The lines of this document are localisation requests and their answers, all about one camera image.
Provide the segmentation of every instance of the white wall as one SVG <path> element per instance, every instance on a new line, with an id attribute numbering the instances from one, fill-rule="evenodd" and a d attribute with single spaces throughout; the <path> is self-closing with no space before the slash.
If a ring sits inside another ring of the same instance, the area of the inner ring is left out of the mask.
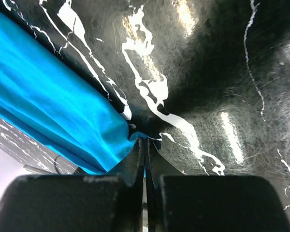
<path id="1" fill-rule="evenodd" d="M 8 185 L 17 177 L 30 174 L 23 169 L 23 164 L 17 162 L 0 149 L 0 199 Z"/>

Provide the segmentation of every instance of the black marble surface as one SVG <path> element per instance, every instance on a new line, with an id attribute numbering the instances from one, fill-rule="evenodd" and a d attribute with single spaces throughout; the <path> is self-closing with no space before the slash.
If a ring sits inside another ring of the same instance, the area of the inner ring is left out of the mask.
<path id="1" fill-rule="evenodd" d="M 0 10 L 176 168 L 262 176 L 290 219 L 290 0 L 0 0 Z"/>
<path id="2" fill-rule="evenodd" d="M 0 149 L 18 162 L 54 174 L 73 174 L 77 166 L 0 118 Z"/>

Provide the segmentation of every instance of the blue fabric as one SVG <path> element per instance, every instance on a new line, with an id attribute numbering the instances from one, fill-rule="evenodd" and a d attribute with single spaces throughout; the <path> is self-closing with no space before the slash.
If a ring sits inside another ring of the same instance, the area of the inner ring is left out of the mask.
<path id="1" fill-rule="evenodd" d="M 127 122 L 82 78 L 0 13 L 0 116 L 90 174 L 132 149 Z"/>

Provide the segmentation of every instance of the glossy black surface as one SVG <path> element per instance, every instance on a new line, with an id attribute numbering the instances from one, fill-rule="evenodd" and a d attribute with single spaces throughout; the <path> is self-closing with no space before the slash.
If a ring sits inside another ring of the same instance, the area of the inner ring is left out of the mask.
<path id="1" fill-rule="evenodd" d="M 0 10 L 177 169 L 263 176 L 290 219 L 290 0 L 0 0 Z"/>

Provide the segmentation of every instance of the blue cloth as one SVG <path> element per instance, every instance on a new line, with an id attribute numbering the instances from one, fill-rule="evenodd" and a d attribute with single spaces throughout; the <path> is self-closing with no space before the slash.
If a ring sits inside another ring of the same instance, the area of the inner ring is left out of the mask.
<path id="1" fill-rule="evenodd" d="M 0 116 L 90 174 L 132 149 L 127 122 L 82 78 L 0 13 Z"/>

